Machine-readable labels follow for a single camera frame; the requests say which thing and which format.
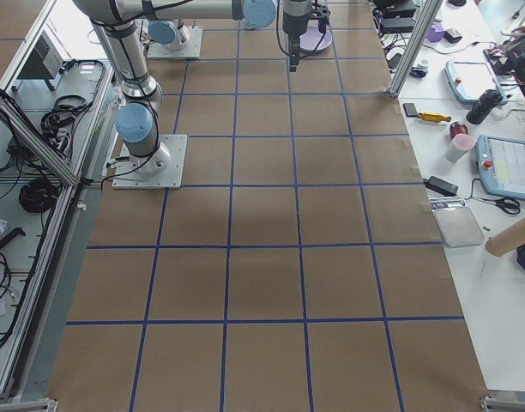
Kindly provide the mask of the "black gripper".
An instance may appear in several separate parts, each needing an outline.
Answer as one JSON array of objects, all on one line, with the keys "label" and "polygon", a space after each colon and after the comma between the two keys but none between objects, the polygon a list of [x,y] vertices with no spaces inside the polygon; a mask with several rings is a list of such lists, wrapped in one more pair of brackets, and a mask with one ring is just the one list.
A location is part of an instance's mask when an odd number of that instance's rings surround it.
[{"label": "black gripper", "polygon": [[308,27],[311,17],[310,0],[284,0],[282,5],[282,30],[287,34],[289,71],[296,72],[300,60],[300,37]]}]

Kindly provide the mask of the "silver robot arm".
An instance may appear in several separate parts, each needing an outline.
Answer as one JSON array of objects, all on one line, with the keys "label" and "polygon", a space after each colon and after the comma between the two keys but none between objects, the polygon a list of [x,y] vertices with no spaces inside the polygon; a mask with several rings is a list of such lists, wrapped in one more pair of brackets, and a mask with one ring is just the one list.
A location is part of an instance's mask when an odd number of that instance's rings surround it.
[{"label": "silver robot arm", "polygon": [[160,84],[150,75],[147,58],[136,37],[136,20],[151,23],[185,18],[242,21],[263,12],[261,1],[76,1],[75,6],[94,27],[102,30],[102,45],[112,58],[112,68],[122,78],[126,104],[118,110],[115,127],[129,151],[131,169],[126,175],[149,180],[168,174],[172,151],[161,140],[158,116],[162,102]]},{"label": "silver robot arm", "polygon": [[153,42],[172,52],[184,49],[190,40],[190,30],[182,20],[151,21],[148,34]]}]

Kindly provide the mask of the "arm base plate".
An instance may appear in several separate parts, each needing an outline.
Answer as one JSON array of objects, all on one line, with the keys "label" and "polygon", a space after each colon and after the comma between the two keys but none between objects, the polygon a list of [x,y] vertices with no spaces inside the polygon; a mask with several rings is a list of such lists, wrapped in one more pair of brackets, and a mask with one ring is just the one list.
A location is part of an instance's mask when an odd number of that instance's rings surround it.
[{"label": "arm base plate", "polygon": [[177,31],[172,43],[152,42],[148,48],[148,59],[151,60],[196,60],[202,48],[203,28],[183,26]]},{"label": "arm base plate", "polygon": [[128,160],[119,162],[112,188],[116,190],[179,189],[182,184],[184,158],[188,136],[185,134],[160,135],[158,151],[145,160],[130,156],[123,143],[121,156]]}]

